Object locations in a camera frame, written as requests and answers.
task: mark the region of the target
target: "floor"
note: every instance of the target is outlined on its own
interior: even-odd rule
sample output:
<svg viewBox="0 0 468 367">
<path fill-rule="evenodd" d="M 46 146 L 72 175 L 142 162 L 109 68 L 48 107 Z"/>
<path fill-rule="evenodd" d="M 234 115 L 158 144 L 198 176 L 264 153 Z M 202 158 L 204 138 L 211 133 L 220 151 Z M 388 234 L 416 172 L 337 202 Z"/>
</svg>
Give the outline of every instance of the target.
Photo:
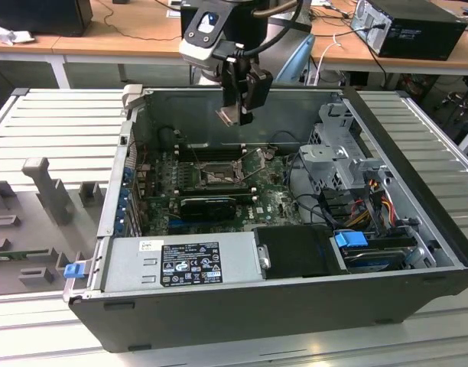
<svg viewBox="0 0 468 367">
<path fill-rule="evenodd" d="M 67 64 L 67 73 L 74 88 L 122 88 L 125 83 L 119 79 L 119 71 L 112 64 Z M 127 76 L 130 83 L 141 83 L 146 86 L 187 86 L 188 67 L 158 66 L 158 65 L 128 65 Z M 338 80 L 335 72 L 323 72 L 325 80 Z M 382 75 L 373 73 L 369 77 L 367 88 L 379 87 Z M 320 81 L 321 86 L 334 86 L 335 83 Z M 5 102 L 15 87 L 57 88 L 57 83 L 50 65 L 47 63 L 22 63 L 16 61 L 0 61 L 0 106 Z M 450 108 L 435 111 L 434 107 L 449 91 L 465 91 L 466 86 L 457 76 L 442 76 L 421 103 L 424 111 L 441 124 L 450 114 Z M 454 138 L 458 132 L 453 126 L 447 133 Z"/>
</svg>

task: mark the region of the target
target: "paper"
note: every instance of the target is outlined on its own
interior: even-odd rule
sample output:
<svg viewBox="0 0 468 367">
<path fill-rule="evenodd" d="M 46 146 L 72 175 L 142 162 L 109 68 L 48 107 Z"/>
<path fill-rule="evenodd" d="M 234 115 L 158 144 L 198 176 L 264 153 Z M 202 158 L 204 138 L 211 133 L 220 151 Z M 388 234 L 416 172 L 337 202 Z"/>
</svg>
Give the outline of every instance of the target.
<svg viewBox="0 0 468 367">
<path fill-rule="evenodd" d="M 166 11 L 166 18 L 181 18 L 181 13 L 180 13 L 181 2 L 179 2 L 178 0 L 169 0 L 167 4 L 173 8 L 178 8 L 178 10 Z"/>
<path fill-rule="evenodd" d="M 27 31 L 10 31 L 3 27 L 0 27 L 0 41 L 3 44 L 9 44 L 13 46 L 13 44 L 22 44 L 24 42 L 32 42 L 35 41 Z"/>
<path fill-rule="evenodd" d="M 311 0 L 310 6 L 332 5 L 330 0 Z"/>
</svg>

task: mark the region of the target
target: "metal frame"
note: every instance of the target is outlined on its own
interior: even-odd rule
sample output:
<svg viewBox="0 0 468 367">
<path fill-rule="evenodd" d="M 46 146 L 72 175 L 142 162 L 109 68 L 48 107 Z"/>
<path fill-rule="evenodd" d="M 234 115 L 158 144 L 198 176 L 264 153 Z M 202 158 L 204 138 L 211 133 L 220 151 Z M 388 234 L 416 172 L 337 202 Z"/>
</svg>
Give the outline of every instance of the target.
<svg viewBox="0 0 468 367">
<path fill-rule="evenodd" d="M 178 90 L 174 89 L 171 92 L 178 93 Z M 350 100 L 354 107 L 352 109 L 354 116 L 367 135 L 375 139 L 372 141 L 378 142 L 379 146 L 385 146 L 381 152 L 382 156 L 387 158 L 386 163 L 398 172 L 396 177 L 401 177 L 400 185 L 406 189 L 406 194 L 419 210 L 421 218 L 436 232 L 436 239 L 453 265 L 388 271 L 384 274 L 353 274 L 351 277 L 334 275 L 322 278 L 279 279 L 270 282 L 225 282 L 195 290 L 188 287 L 155 287 L 154 289 L 125 288 L 123 291 L 105 291 L 106 287 L 102 284 L 105 279 L 103 274 L 108 273 L 110 276 L 112 268 L 109 265 L 109 259 L 113 256 L 114 248 L 120 246 L 119 243 L 113 243 L 114 239 L 110 239 L 107 243 L 105 235 L 104 239 L 99 239 L 97 257 L 91 268 L 88 288 L 76 290 L 76 293 L 69 290 L 66 298 L 70 300 L 70 309 L 99 338 L 106 350 L 124 352 L 163 349 L 172 346 L 188 346 L 192 343 L 189 336 L 181 333 L 173 334 L 170 330 L 166 330 L 165 324 L 158 322 L 159 317 L 161 320 L 170 320 L 171 327 L 174 329 L 178 328 L 177 323 L 181 322 L 186 323 L 186 326 L 184 325 L 186 328 L 198 330 L 197 343 L 228 342 L 236 338 L 232 335 L 255 339 L 287 333 L 309 333 L 367 326 L 372 323 L 399 323 L 435 297 L 457 294 L 468 287 L 468 239 L 437 202 L 436 197 L 426 187 L 416 170 L 358 94 L 353 89 L 345 89 L 340 93 L 343 101 Z M 132 256 L 137 244 L 144 239 L 144 237 L 126 239 L 126 248 L 130 248 Z M 176 241 L 186 241 L 186 239 L 176 239 Z M 120 256 L 120 258 L 125 261 L 127 259 L 126 256 Z M 401 289 L 401 293 L 397 295 L 395 289 Z M 360 301 L 355 301 L 352 308 L 348 309 L 345 305 L 345 297 L 353 292 L 359 295 Z M 325 302 L 318 302 L 317 300 L 320 300 L 323 295 L 327 297 Z M 399 297 L 404 298 L 406 302 L 401 303 Z M 378 310 L 368 312 L 369 304 L 375 302 L 380 304 Z M 265 305 L 271 303 L 277 303 L 278 306 L 275 309 L 265 309 Z M 189 311 L 197 316 L 205 315 L 208 305 L 222 304 L 222 307 L 212 307 L 209 315 L 213 320 L 222 320 L 223 331 L 219 330 L 213 337 L 209 327 L 204 329 L 200 327 L 201 318 L 187 320 L 174 317 L 178 307 L 183 304 L 188 304 Z M 310 304 L 312 308 L 305 310 L 300 308 L 300 304 Z M 264 310 L 266 320 L 276 319 L 278 322 L 265 323 L 262 326 L 260 324 L 263 321 L 262 318 L 259 315 L 256 316 L 253 310 Z M 336 319 L 321 317 L 329 310 L 332 315 L 337 313 L 340 317 Z M 288 318 L 283 317 L 287 314 L 292 315 L 290 323 L 288 323 Z M 157 332 L 151 335 L 150 330 L 155 327 L 157 327 Z M 242 330 L 242 333 L 239 330 L 234 332 L 235 327 Z"/>
<path fill-rule="evenodd" d="M 446 136 L 442 142 L 457 149 Z M 61 292 L 0 297 L 0 364 L 349 367 L 387 365 L 389 361 L 420 367 L 468 366 L 468 289 L 433 300 L 398 325 L 119 355 L 100 346 L 62 301 Z"/>
<path fill-rule="evenodd" d="M 0 52 L 2 61 L 33 61 L 49 63 L 54 72 L 57 85 L 61 89 L 71 88 L 71 83 L 67 77 L 66 63 L 115 63 L 122 65 L 144 64 L 144 65 L 181 65 L 187 63 L 178 57 L 143 57 L 143 56 L 115 56 L 115 55 L 64 55 L 64 54 L 26 54 L 19 52 Z M 121 73 L 121 79 L 126 79 L 125 73 Z"/>
</svg>

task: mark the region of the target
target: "blue connector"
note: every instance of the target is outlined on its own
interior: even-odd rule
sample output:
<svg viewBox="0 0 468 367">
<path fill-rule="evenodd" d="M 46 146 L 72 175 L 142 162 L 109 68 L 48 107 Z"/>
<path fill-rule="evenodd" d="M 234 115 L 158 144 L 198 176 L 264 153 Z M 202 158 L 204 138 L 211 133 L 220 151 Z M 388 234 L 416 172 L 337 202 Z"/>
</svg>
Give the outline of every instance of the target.
<svg viewBox="0 0 468 367">
<path fill-rule="evenodd" d="M 115 230 L 115 235 L 120 235 L 125 228 L 123 220 L 116 221 L 113 228 Z"/>
<path fill-rule="evenodd" d="M 340 232 L 334 236 L 336 244 L 341 247 L 366 247 L 369 245 L 363 232 Z"/>
<path fill-rule="evenodd" d="M 119 197 L 119 202 L 118 202 L 119 209 L 126 208 L 127 205 L 128 205 L 128 200 L 124 197 Z"/>
<path fill-rule="evenodd" d="M 125 218 L 125 209 L 118 209 L 115 213 L 115 218 L 124 219 Z"/>
<path fill-rule="evenodd" d="M 125 187 L 122 187 L 120 189 L 119 197 L 121 198 L 126 198 L 130 194 L 130 189 L 126 189 Z"/>
<path fill-rule="evenodd" d="M 86 274 L 84 274 L 84 264 L 74 263 L 68 264 L 64 268 L 64 277 L 66 279 L 69 278 L 84 278 Z"/>
<path fill-rule="evenodd" d="M 125 167 L 124 168 L 123 181 L 124 182 L 130 182 L 130 180 L 132 179 L 133 174 L 134 174 L 134 171 L 131 168 Z"/>
</svg>

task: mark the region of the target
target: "motherboard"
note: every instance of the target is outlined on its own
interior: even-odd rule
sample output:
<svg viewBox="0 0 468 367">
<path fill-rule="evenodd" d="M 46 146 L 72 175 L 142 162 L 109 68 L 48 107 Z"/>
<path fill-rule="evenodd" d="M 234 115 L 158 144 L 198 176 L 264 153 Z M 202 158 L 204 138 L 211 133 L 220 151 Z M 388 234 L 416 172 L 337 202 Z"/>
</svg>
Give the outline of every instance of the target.
<svg viewBox="0 0 468 367">
<path fill-rule="evenodd" d="M 162 152 L 150 162 L 144 177 L 146 235 L 245 232 L 259 226 L 301 224 L 286 186 L 284 157 L 267 148 L 224 155 Z"/>
</svg>

